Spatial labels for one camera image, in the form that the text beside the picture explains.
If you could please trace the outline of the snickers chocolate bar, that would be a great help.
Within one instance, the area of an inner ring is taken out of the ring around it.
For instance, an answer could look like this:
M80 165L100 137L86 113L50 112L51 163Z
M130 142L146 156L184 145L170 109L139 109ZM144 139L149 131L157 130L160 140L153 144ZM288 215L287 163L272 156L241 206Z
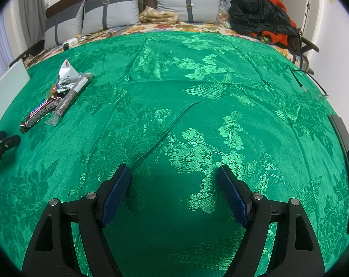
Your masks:
M61 102L60 96L51 96L40 103L30 114L20 123L21 132L27 132L32 126L39 122L45 115L54 110Z

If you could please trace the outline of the small orange bun packet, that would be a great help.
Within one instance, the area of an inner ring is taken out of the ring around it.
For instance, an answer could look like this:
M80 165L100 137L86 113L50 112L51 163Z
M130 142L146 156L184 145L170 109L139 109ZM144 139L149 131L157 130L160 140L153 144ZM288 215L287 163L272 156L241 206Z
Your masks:
M56 84L54 84L54 85L50 88L50 96L51 96L52 98L58 96L58 92L57 92L57 89L56 89Z

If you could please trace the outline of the dark clear stick packet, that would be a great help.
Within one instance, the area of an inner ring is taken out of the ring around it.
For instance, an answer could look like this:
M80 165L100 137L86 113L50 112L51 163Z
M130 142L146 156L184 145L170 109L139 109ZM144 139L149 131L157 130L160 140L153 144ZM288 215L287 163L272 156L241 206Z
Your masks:
M48 119L45 123L49 126L56 126L60 119L67 112L69 107L73 104L73 102L80 95L82 90L90 83L92 79L95 78L95 74L88 72L82 74L82 76L75 82L70 91L62 98L61 102L54 109L54 112L50 119Z

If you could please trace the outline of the white triangular snack packet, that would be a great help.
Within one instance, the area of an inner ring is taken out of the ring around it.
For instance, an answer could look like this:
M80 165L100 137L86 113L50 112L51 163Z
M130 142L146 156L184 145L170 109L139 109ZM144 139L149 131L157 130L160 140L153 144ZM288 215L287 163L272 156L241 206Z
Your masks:
M79 80L80 74L71 65L68 59L66 59L58 72L58 78L55 89L58 93L63 93L71 89L74 84Z

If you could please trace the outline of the white cardboard box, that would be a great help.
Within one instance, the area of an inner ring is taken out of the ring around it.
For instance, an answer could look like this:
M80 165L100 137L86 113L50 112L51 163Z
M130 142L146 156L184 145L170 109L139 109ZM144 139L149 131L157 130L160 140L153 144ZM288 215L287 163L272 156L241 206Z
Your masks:
M0 78L0 119L18 93L30 81L24 62L19 59Z

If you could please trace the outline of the white power strip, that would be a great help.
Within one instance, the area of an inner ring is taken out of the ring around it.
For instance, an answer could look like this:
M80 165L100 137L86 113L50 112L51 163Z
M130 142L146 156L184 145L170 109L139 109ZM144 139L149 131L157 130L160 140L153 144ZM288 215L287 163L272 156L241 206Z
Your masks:
M63 47L64 51L67 51L69 49L76 47L78 44L79 44L78 39L72 38L72 39L68 39L67 41L65 41L63 43L62 47Z

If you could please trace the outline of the left grey pillow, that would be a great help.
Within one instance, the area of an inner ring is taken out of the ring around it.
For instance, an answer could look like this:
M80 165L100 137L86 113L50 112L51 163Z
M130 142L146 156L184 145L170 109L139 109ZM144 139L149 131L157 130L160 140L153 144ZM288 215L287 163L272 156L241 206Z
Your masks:
M83 0L47 19L44 49L52 49L81 34L84 4Z

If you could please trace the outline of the grey curtain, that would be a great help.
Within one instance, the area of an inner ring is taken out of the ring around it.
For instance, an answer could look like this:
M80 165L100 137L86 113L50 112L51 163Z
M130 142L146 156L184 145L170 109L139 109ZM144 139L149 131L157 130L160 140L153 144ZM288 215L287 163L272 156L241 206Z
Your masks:
M27 47L41 41L45 34L45 0L18 0L21 28Z

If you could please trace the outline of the green patterned cloth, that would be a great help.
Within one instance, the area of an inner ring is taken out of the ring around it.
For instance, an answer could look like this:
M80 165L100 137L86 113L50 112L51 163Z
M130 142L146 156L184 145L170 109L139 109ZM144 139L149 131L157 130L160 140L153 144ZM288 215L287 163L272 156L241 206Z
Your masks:
M56 126L20 122L68 59L95 78ZM219 191L228 165L252 191L297 198L330 268L349 245L349 186L333 109L272 47L211 33L139 33L32 66L0 121L21 142L0 161L0 246L21 267L45 205L132 179L104 229L124 276L222 276L245 233Z

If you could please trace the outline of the folded beige cloth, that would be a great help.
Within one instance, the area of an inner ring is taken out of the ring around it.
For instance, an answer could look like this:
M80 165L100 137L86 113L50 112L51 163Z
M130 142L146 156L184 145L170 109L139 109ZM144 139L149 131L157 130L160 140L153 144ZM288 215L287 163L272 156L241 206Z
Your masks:
M158 11L146 6L139 14L139 21L141 23L176 24L179 22L179 15L176 12Z

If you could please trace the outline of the black and orange clothes pile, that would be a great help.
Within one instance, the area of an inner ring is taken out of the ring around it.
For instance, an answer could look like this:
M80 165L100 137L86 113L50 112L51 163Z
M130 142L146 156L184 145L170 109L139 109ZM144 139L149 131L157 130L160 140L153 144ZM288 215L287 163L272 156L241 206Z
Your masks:
M280 0L231 0L228 10L232 30L269 44L288 46L298 35L297 25Z

